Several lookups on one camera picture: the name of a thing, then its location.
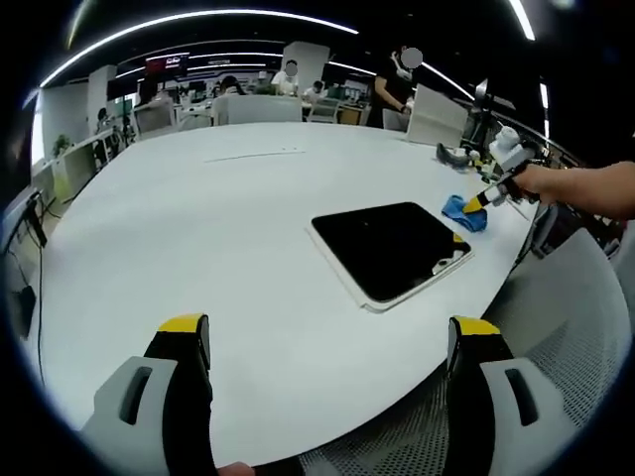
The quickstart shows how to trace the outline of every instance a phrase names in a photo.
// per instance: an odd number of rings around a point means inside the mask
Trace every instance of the tablet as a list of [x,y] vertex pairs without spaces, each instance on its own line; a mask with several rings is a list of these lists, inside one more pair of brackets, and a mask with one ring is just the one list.
[[412,202],[320,216],[312,227],[318,247],[325,245],[322,251],[340,265],[335,270],[348,275],[367,297],[362,304],[375,310],[411,296],[471,254],[465,241]]

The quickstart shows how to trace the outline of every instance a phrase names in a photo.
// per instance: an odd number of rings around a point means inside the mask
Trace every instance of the yellow tip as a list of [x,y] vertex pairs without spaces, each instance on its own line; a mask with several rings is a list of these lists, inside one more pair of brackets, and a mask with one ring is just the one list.
[[463,213],[474,213],[475,211],[481,210],[483,205],[480,203],[478,199],[478,195],[465,204],[463,207]]

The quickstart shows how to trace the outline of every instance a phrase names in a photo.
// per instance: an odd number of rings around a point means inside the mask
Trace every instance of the black tablet screen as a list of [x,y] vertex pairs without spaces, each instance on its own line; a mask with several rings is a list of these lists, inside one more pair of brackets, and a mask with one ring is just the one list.
[[434,275],[441,260],[469,245],[416,203],[320,216],[316,232],[372,299],[386,302]]

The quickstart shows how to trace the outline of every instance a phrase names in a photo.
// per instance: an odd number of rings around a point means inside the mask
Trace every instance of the person in black shirt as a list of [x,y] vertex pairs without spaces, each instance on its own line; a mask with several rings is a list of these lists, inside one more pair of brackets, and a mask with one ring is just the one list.
[[371,111],[368,116],[369,127],[384,127],[384,111],[388,114],[410,114],[408,98],[413,94],[413,73],[401,61],[401,53],[407,47],[401,47],[378,65],[377,76],[371,96]]

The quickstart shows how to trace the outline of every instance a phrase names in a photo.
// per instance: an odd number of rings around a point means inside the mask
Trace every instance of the blue cloth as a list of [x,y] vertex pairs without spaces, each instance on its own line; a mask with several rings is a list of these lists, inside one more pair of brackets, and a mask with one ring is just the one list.
[[483,231],[487,227],[487,210],[482,209],[473,213],[463,213],[465,200],[462,196],[452,195],[447,199],[442,214],[456,223],[463,225],[469,231]]

